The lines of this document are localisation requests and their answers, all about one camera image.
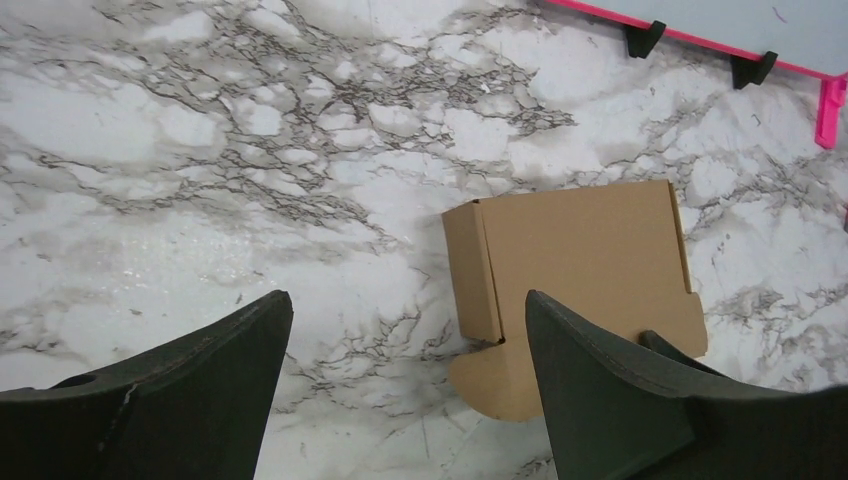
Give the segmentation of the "brown cardboard box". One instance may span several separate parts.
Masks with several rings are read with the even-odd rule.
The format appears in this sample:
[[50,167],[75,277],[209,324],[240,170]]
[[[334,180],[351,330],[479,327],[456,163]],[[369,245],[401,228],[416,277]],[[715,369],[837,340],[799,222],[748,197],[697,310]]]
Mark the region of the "brown cardboard box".
[[442,216],[462,336],[448,378],[475,411],[523,422],[542,413],[525,300],[543,292],[627,340],[655,330],[707,352],[673,186],[638,181],[466,202]]

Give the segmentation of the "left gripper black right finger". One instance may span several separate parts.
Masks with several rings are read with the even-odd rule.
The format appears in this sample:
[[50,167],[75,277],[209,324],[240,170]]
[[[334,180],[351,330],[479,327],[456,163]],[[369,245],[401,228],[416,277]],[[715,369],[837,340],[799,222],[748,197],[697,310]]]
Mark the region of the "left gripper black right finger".
[[531,291],[525,320],[562,479],[843,479],[847,389],[725,376],[653,331],[631,342]]

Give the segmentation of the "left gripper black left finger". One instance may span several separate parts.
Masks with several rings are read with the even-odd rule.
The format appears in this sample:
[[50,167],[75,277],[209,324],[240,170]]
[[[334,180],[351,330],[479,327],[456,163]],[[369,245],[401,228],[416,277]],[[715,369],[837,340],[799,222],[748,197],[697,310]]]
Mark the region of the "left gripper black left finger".
[[47,389],[1,395],[5,479],[250,479],[293,323],[275,290]]

